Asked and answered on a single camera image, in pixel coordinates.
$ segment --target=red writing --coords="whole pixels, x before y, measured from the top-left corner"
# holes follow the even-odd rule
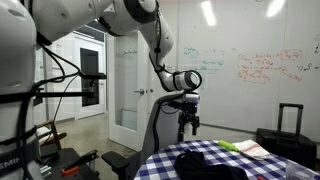
[[[287,74],[287,73],[282,73],[283,75],[287,76],[288,78],[292,79],[292,80],[296,80],[296,81],[302,81],[302,78],[294,75],[294,74]]]
[[[282,60],[300,60],[302,58],[302,51],[298,49],[287,49],[281,51]]]

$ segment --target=whiteboard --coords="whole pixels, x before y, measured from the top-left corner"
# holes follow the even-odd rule
[[[268,17],[273,0],[211,0],[215,26],[202,2],[180,0],[178,18],[178,68],[204,78],[200,122],[275,129],[279,103],[303,104],[301,132],[320,141],[320,1],[287,0]],[[285,109],[284,130],[296,112]]]

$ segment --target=checkered tablecloth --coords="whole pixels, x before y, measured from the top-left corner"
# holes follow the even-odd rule
[[[195,140],[181,142],[161,149],[149,157],[145,164],[140,167],[135,180],[180,179],[173,165],[176,157],[187,149],[203,152],[208,165],[226,164],[242,168],[246,171],[250,180],[256,180],[257,176],[267,180],[285,179],[288,160],[283,157],[271,155],[270,159],[256,161],[237,152],[230,152],[214,141]],[[316,175],[315,179],[320,180],[320,176]]]

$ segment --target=black chair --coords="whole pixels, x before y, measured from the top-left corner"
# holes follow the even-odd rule
[[[180,110],[168,106],[168,103],[179,99],[181,98],[175,94],[162,97],[154,103],[140,152],[129,158],[124,158],[113,151],[101,156],[119,176],[119,180],[134,179],[140,166],[148,157],[159,149],[178,142]]]

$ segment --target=suitcase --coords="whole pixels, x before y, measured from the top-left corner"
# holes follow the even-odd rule
[[[284,107],[298,108],[296,133],[281,131]],[[269,130],[258,128],[256,141],[270,153],[285,157],[314,170],[317,157],[317,145],[306,136],[300,134],[302,111],[303,105],[280,103],[278,129]]]

